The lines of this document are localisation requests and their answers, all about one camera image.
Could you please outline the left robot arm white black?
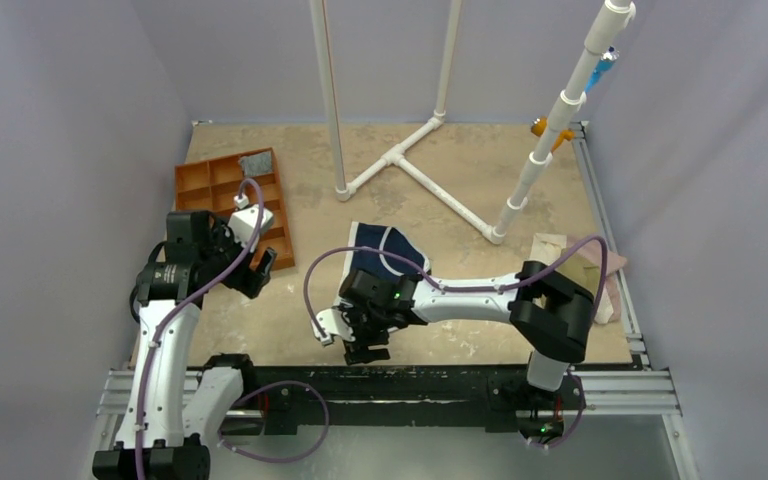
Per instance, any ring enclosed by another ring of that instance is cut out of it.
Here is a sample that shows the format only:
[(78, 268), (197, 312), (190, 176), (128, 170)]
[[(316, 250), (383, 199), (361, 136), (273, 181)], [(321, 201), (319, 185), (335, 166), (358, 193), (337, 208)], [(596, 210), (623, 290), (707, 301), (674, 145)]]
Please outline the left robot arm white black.
[(271, 211), (242, 207), (229, 217), (208, 210), (176, 211), (165, 239), (149, 254), (130, 302), (138, 315), (133, 385), (111, 447), (95, 452), (97, 479), (206, 479), (211, 451), (229, 407), (257, 399), (258, 382), (244, 354), (219, 355), (205, 366), (204, 384), (184, 402), (188, 355), (203, 298), (218, 284), (254, 299), (277, 257), (256, 247), (274, 222)]

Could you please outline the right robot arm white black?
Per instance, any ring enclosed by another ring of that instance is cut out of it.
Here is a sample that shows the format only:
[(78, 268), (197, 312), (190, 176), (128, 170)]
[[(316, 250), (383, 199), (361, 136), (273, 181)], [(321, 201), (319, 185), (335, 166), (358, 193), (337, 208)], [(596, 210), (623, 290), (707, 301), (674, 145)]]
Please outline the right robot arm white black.
[(568, 368), (584, 360), (598, 297), (538, 261), (495, 278), (451, 280), (405, 274), (387, 279), (353, 268), (338, 291), (334, 315), (348, 365), (389, 359), (390, 335), (411, 326), (455, 320), (513, 327), (532, 347), (521, 381), (524, 399), (556, 399)]

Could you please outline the navy blue underwear white trim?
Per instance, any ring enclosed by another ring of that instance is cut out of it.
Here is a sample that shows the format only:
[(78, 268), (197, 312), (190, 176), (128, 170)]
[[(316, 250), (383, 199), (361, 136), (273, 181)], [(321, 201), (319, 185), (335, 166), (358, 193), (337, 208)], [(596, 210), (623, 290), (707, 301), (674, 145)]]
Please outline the navy blue underwear white trim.
[(340, 281), (352, 268), (366, 270), (378, 278), (397, 283), (403, 275), (431, 273), (431, 261), (401, 230), (392, 226), (353, 221), (348, 245), (330, 252), (344, 254)]

